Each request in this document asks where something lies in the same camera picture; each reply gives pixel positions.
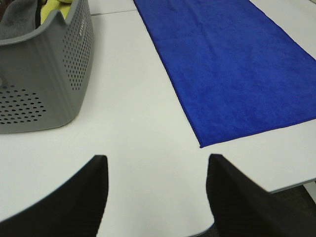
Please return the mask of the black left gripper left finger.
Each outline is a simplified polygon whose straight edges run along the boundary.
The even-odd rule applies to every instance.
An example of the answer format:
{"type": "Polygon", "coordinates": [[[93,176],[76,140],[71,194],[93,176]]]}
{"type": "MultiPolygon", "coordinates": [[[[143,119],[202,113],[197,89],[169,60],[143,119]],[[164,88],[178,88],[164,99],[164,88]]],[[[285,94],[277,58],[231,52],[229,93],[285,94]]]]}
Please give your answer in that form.
{"type": "Polygon", "coordinates": [[[95,155],[63,185],[1,221],[2,237],[95,237],[109,192],[108,160],[95,155]]]}

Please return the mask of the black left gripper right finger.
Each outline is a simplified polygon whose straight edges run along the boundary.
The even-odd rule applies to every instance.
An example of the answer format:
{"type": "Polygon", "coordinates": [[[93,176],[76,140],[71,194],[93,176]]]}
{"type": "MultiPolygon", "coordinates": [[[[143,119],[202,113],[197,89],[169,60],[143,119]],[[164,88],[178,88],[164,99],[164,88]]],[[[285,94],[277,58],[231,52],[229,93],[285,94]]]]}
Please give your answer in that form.
{"type": "Polygon", "coordinates": [[[206,193],[221,237],[314,237],[316,219],[265,191],[224,156],[211,154],[206,193]]]}

